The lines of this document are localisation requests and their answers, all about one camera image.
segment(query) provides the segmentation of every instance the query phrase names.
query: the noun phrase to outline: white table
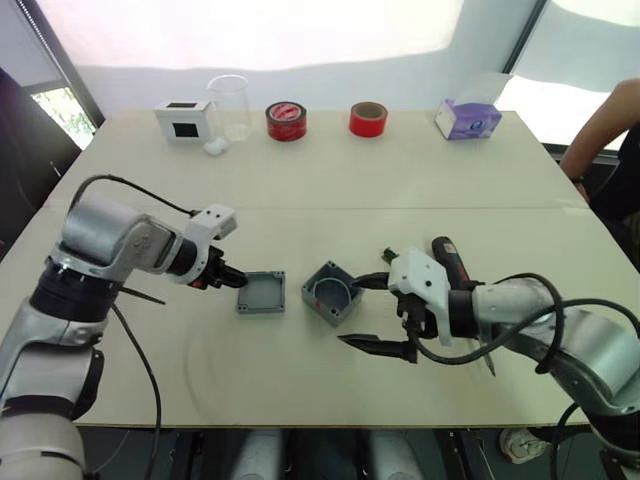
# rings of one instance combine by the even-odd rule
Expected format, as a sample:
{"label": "white table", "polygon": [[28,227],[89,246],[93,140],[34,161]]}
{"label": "white table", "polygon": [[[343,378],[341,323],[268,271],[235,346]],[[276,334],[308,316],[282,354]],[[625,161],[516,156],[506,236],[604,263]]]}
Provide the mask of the white table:
{"label": "white table", "polygon": [[[185,222],[164,207],[146,210],[176,226]],[[0,266],[0,335],[35,286],[64,214],[62,207],[42,209]],[[473,278],[535,271],[565,298],[598,296],[640,313],[640,277],[585,208],[240,209],[238,221],[220,242],[225,257],[242,269],[286,271],[284,315],[241,317],[232,290],[201,292],[141,272],[129,286],[168,305],[119,297],[158,378],[165,426],[544,425],[569,405],[549,376],[533,372],[534,362],[506,349],[493,355],[493,378],[481,360],[445,367],[421,358],[415,366],[346,346],[337,335],[402,339],[404,331],[388,293],[367,292],[335,329],[311,312],[299,288],[328,259],[352,274],[369,273],[384,269],[381,248],[402,251],[446,234]],[[98,400],[79,423],[150,425],[151,387],[111,320]],[[477,346],[458,340],[445,351],[429,344],[447,355]]]}
{"label": "white table", "polygon": [[[541,208],[583,207],[514,112],[488,140],[446,141],[433,112],[391,112],[385,133],[363,139],[344,112],[311,112],[305,137],[280,143],[254,133],[219,158],[191,143],[169,143],[150,111],[110,119],[65,175],[49,205],[68,205],[82,180],[124,176],[190,207],[234,208]],[[95,187],[139,206],[157,203],[121,186]]]}

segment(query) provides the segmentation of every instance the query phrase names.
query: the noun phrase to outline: person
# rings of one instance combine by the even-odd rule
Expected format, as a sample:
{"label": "person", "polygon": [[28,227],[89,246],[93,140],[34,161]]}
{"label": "person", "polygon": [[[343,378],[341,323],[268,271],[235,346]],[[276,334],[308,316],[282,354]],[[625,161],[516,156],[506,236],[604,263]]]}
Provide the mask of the person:
{"label": "person", "polygon": [[[602,149],[627,131],[618,152],[618,167],[590,198],[583,175]],[[560,168],[640,272],[640,78],[616,86],[571,142]],[[498,436],[500,453],[511,463],[526,463],[544,454],[554,430],[503,429]],[[566,428],[561,439],[588,431],[588,425]]]}

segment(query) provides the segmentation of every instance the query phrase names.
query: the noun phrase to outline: black chair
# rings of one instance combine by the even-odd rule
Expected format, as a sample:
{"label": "black chair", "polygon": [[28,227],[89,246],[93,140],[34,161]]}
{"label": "black chair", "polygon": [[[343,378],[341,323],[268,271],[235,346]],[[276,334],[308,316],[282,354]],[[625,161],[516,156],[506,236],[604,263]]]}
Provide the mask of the black chair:
{"label": "black chair", "polygon": [[0,260],[80,152],[0,69]]}
{"label": "black chair", "polygon": [[618,166],[593,194],[590,205],[640,271],[639,246],[623,224],[626,217],[640,212],[640,123],[627,133],[618,151]]}

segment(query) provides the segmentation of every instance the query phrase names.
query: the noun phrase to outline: white wall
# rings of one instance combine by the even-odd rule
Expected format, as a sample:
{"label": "white wall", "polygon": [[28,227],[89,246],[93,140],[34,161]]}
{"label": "white wall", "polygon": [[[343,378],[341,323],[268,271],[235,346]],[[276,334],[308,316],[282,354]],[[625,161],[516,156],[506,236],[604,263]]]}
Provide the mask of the white wall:
{"label": "white wall", "polygon": [[14,0],[0,0],[0,68],[23,87],[60,79]]}
{"label": "white wall", "polygon": [[41,0],[106,115],[249,77],[256,109],[436,106],[499,71],[534,0]]}
{"label": "white wall", "polygon": [[498,106],[540,141],[571,143],[618,82],[640,77],[640,1],[550,0],[514,73]]}

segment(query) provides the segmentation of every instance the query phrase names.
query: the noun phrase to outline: black cable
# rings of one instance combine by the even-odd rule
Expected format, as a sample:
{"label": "black cable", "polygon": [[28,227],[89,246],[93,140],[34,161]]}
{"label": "black cable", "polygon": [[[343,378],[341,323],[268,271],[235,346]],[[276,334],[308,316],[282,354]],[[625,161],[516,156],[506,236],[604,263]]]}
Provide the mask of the black cable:
{"label": "black cable", "polygon": [[135,190],[138,190],[139,192],[144,193],[145,195],[148,195],[149,197],[159,201],[160,203],[164,203],[168,207],[171,207],[180,213],[189,215],[190,217],[193,217],[197,213],[197,210],[187,210],[186,208],[179,207],[175,203],[172,203],[169,200],[166,200],[161,196],[156,195],[153,192],[150,192],[146,188],[143,188],[139,185],[136,185],[133,182],[130,182],[127,179],[116,177],[115,175],[109,175],[109,174],[93,175],[92,177],[89,177],[84,182],[82,182],[78,187],[78,190],[76,190],[76,193],[73,195],[73,198],[71,199],[71,205],[69,205],[69,211],[71,211],[71,209],[75,206],[75,204],[78,203],[78,201],[84,194],[85,190],[89,187],[89,185],[91,185],[93,182],[96,182],[98,180],[109,180],[111,182],[122,183],[124,185],[127,185]]}
{"label": "black cable", "polygon": [[556,316],[556,325],[553,332],[553,339],[551,340],[551,344],[549,345],[544,358],[540,360],[540,362],[536,366],[537,374],[547,373],[549,372],[549,367],[551,366],[553,356],[560,350],[560,345],[562,345],[562,336],[564,335],[565,316],[564,307],[562,306],[562,297],[560,296],[560,292],[558,292],[558,289],[553,285],[553,283],[551,283],[542,275],[538,275],[537,273],[519,273],[517,275],[511,275],[507,278],[503,278],[496,283],[502,283],[514,278],[532,278],[534,280],[537,280],[542,285],[544,285],[544,287],[549,291],[551,298],[553,299],[553,309]]}
{"label": "black cable", "polygon": [[[634,329],[636,330],[636,334],[640,338],[640,321],[638,321],[638,318],[629,309],[615,302],[611,302],[609,300],[603,300],[600,298],[576,298],[573,300],[565,300],[561,303],[561,305],[564,308],[578,307],[583,305],[601,305],[601,306],[616,310],[622,313],[625,317],[629,319]],[[418,336],[418,332],[410,331],[409,339],[416,345],[416,347],[418,348],[418,351],[422,355],[427,357],[429,360],[432,360],[437,363],[442,363],[444,365],[464,365],[466,363],[471,363],[475,360],[478,360],[484,355],[491,353],[496,348],[504,345],[513,337],[515,337],[518,333],[520,333],[520,331],[524,330],[533,322],[535,322],[538,318],[553,312],[554,309],[555,309],[555,306],[550,306],[550,307],[545,307],[543,309],[538,310],[537,312],[529,315],[522,321],[516,323],[513,327],[511,327],[509,330],[507,330],[506,332],[504,332],[502,335],[495,338],[491,342],[483,345],[482,347],[478,348],[477,350],[474,350],[473,352],[467,355],[462,355],[459,357],[443,357],[441,355],[433,353],[431,350],[429,350],[427,347],[425,347],[422,344]]]}
{"label": "black cable", "polygon": [[549,475],[551,480],[558,480],[558,447],[560,446],[560,439],[562,438],[562,430],[564,429],[569,417],[578,409],[577,403],[572,403],[567,408],[558,423],[553,430],[553,437],[551,441],[551,452],[549,453]]}
{"label": "black cable", "polygon": [[120,320],[120,323],[122,324],[122,328],[124,328],[124,331],[129,337],[129,340],[131,340],[133,347],[136,349],[136,352],[138,352],[138,355],[140,356],[140,360],[142,360],[142,363],[144,364],[144,368],[147,371],[147,375],[149,375],[149,380],[151,381],[151,386],[153,387],[153,395],[156,400],[156,425],[153,431],[153,443],[151,445],[151,452],[149,454],[149,460],[147,462],[147,469],[145,470],[145,474],[144,474],[144,479],[149,480],[151,478],[151,474],[153,473],[153,467],[156,463],[156,457],[158,455],[158,443],[160,441],[160,427],[162,425],[162,402],[160,401],[160,389],[158,388],[158,382],[156,382],[156,377],[153,374],[153,369],[151,368],[151,365],[149,364],[149,361],[147,360],[147,357],[144,354],[142,347],[136,340],[135,335],[129,328],[129,324],[125,320],[124,315],[122,314],[122,312],[120,311],[120,309],[115,303],[111,305],[111,309],[113,310],[113,313],[116,314],[116,317],[118,317],[118,320]]}

